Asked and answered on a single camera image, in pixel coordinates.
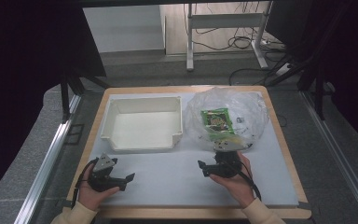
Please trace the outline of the black curtain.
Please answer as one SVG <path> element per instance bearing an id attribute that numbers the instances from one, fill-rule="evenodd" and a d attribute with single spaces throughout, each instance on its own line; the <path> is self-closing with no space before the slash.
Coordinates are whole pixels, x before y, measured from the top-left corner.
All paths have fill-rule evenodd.
<path id="1" fill-rule="evenodd" d="M 76 0 L 0 0 L 0 180 L 64 76 L 103 73 Z"/>
<path id="2" fill-rule="evenodd" d="M 274 0 L 267 32 L 305 64 L 297 86 L 331 84 L 333 103 L 358 132 L 358 0 Z"/>

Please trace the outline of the person's right hand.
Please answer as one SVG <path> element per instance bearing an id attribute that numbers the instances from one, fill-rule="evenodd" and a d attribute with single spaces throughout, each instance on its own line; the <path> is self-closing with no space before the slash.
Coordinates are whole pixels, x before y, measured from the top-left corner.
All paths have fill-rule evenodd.
<path id="1" fill-rule="evenodd" d="M 253 178 L 250 161 L 241 154 L 240 151 L 237 152 L 241 163 L 241 171 L 250 179 Z M 225 187 L 230 195 L 239 203 L 241 209 L 248 207 L 254 200 L 254 191 L 251 185 L 240 175 L 235 175 L 231 178 L 224 178 L 218 175 L 210 175 L 212 181 L 221 186 Z"/>

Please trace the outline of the person's left hand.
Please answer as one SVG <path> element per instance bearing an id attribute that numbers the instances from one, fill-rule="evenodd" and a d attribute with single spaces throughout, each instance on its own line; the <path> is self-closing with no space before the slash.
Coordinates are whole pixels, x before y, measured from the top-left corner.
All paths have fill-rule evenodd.
<path id="1" fill-rule="evenodd" d="M 94 190 L 87 181 L 81 181 L 77 200 L 89 210 L 97 211 L 105 199 L 117 192 L 119 192 L 119 187 L 99 192 Z"/>

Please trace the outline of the black metal stand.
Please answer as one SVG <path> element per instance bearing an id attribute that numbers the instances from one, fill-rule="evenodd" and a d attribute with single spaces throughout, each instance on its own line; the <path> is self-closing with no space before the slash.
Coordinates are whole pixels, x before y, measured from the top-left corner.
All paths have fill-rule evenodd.
<path id="1" fill-rule="evenodd" d="M 60 84 L 62 95 L 62 123 L 68 121 L 71 114 L 68 89 L 71 89 L 71 91 L 77 96 L 82 95 L 85 91 L 85 87 L 80 80 L 82 77 L 104 89 L 108 89 L 110 87 L 110 85 L 106 82 L 90 74 L 87 74 L 79 68 L 64 70 L 61 75 Z"/>
<path id="2" fill-rule="evenodd" d="M 307 91 L 311 84 L 315 84 L 314 91 L 314 110 L 321 120 L 324 120 L 323 112 L 323 98 L 324 98 L 324 74 L 321 71 L 321 57 L 323 54 L 322 49 L 316 49 L 312 52 L 308 59 L 298 63 L 294 67 L 290 68 L 283 75 L 271 80 L 267 86 L 275 86 L 289 77 L 302 72 L 302 75 L 297 82 L 297 88 L 300 91 Z"/>

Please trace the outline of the clear plastic bag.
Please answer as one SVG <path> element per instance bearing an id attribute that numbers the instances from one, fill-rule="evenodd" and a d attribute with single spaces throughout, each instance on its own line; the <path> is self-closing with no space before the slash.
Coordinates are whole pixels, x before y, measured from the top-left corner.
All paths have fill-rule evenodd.
<path id="1" fill-rule="evenodd" d="M 262 136 L 268 122 L 269 112 L 260 93 L 235 91 L 229 88 L 212 88 L 196 93 L 186 104 L 184 112 L 185 131 L 200 148 L 213 150 L 210 133 L 218 133 L 206 128 L 201 110 L 227 108 L 232 121 L 234 134 L 250 148 Z"/>

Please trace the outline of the pale yellow-green packet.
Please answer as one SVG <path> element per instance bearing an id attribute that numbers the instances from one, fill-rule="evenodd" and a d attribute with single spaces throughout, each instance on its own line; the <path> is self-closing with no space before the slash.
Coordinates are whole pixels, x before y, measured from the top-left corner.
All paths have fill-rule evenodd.
<path id="1" fill-rule="evenodd" d="M 242 139 L 231 133 L 210 133 L 210 140 L 217 151 L 232 151 L 244 148 Z"/>

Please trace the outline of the white metal desk frame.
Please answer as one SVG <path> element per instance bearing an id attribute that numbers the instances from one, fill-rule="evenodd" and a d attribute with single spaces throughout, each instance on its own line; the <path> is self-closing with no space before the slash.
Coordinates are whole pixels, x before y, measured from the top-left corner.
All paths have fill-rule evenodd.
<path id="1" fill-rule="evenodd" d="M 261 13 L 194 15 L 192 13 L 192 5 L 188 4 L 186 13 L 186 69 L 188 71 L 194 70 L 193 30 L 211 28 L 257 28 L 257 36 L 255 40 L 251 41 L 251 46 L 260 68 L 267 69 L 268 64 L 261 52 L 260 44 L 272 5 L 273 2 L 268 1 Z"/>

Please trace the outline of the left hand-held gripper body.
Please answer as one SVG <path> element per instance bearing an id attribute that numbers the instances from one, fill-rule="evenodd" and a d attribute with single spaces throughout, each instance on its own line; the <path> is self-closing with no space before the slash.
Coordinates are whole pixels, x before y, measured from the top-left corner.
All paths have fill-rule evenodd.
<path id="1" fill-rule="evenodd" d="M 88 183 L 96 191 L 102 192 L 114 187 L 124 191 L 127 187 L 125 178 L 114 178 L 110 174 L 113 171 L 111 158 L 103 153 L 96 159 L 94 167 L 89 174 Z"/>

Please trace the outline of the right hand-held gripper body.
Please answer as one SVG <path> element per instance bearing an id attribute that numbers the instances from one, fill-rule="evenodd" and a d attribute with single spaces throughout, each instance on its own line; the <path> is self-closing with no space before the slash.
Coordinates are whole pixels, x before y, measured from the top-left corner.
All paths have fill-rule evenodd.
<path id="1" fill-rule="evenodd" d="M 237 154 L 238 150 L 217 151 L 214 149 L 214 151 L 215 164 L 206 164 L 206 169 L 202 170 L 204 176 L 213 174 L 223 178 L 231 178 L 241 170 L 241 160 Z"/>

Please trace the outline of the white power strip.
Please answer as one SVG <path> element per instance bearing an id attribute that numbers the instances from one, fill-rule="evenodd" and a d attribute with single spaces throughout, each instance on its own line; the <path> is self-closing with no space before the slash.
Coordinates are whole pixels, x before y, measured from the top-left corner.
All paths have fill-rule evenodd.
<path id="1" fill-rule="evenodd" d="M 288 72 L 292 67 L 293 65 L 291 63 L 285 63 L 280 69 L 276 71 L 276 75 L 281 76 Z"/>

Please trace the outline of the green snack packet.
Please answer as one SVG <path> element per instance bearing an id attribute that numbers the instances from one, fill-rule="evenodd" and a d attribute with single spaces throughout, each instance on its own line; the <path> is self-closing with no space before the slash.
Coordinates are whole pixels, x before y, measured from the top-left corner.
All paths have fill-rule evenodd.
<path id="1" fill-rule="evenodd" d="M 234 134 L 232 121 L 227 108 L 201 110 L 200 114 L 206 128 L 219 133 Z"/>

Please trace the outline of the aluminium rail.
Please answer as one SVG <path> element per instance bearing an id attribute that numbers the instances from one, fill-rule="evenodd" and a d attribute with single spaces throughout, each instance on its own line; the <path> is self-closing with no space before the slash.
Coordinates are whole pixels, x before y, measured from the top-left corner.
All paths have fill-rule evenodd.
<path id="1" fill-rule="evenodd" d="M 311 96 L 307 92 L 301 91 L 299 93 L 303 99 L 306 108 L 309 110 L 310 116 L 314 121 L 317 129 L 321 133 L 323 140 L 325 141 L 327 148 L 332 154 L 333 159 L 335 160 L 338 169 L 342 173 L 345 181 L 347 182 L 356 202 L 358 202 L 358 176 L 354 172 L 350 162 L 344 155 L 341 146 L 338 144 L 336 138 L 329 129 L 327 123 L 320 118 L 314 109 L 315 103 L 312 101 Z"/>
<path id="2" fill-rule="evenodd" d="M 64 143 L 64 139 L 72 124 L 74 114 L 81 101 L 81 96 L 74 95 L 69 104 L 69 119 L 60 124 L 54 138 L 48 148 L 45 158 L 41 162 L 41 166 L 35 176 L 34 182 L 28 191 L 27 196 L 22 204 L 22 207 L 13 224 L 29 224 L 37 204 L 41 198 L 42 192 L 48 183 L 51 169 L 54 167 L 54 163 L 57 160 L 61 148 Z"/>

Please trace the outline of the white table mat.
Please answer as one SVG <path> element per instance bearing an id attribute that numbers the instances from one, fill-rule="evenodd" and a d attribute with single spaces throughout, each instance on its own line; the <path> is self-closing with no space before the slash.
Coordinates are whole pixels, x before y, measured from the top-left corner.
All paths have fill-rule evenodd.
<path id="1" fill-rule="evenodd" d="M 225 108 L 250 160 L 261 200 L 272 207 L 299 204 L 266 101 L 259 91 L 214 88 L 202 93 L 112 94 L 90 155 L 116 158 L 112 174 L 134 179 L 110 199 L 122 206 L 233 206 L 221 186 L 199 167 L 214 162 L 213 143 L 200 129 L 200 113 Z"/>

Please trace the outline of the wooden table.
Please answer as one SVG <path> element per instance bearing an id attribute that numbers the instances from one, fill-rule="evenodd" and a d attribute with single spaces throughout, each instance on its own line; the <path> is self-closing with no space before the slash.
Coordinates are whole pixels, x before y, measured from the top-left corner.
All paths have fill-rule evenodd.
<path id="1" fill-rule="evenodd" d="M 201 150 L 183 136 L 166 151 L 116 152 L 101 138 L 105 109 L 111 99 L 179 96 L 187 103 L 203 86 L 110 88 L 103 94 L 84 151 L 81 166 L 106 152 L 118 158 L 114 175 L 135 173 L 124 191 L 105 200 L 100 217 L 111 219 L 212 219 L 229 222 L 246 218 L 227 190 L 204 176 L 198 161 L 212 161 L 213 154 Z M 269 120 L 261 138 L 245 155 L 251 162 L 253 179 L 263 203 L 283 219 L 307 219 L 311 208 L 298 177 L 269 93 L 262 86 L 239 86 L 238 91 L 261 94 Z"/>

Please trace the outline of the white plastic tray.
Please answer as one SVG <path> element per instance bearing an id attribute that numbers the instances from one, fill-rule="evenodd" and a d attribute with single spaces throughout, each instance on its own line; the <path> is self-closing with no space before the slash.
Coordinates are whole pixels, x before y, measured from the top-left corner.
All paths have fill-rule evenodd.
<path id="1" fill-rule="evenodd" d="M 117 152 L 166 151 L 183 136 L 179 96 L 111 99 L 105 109 L 101 138 Z"/>

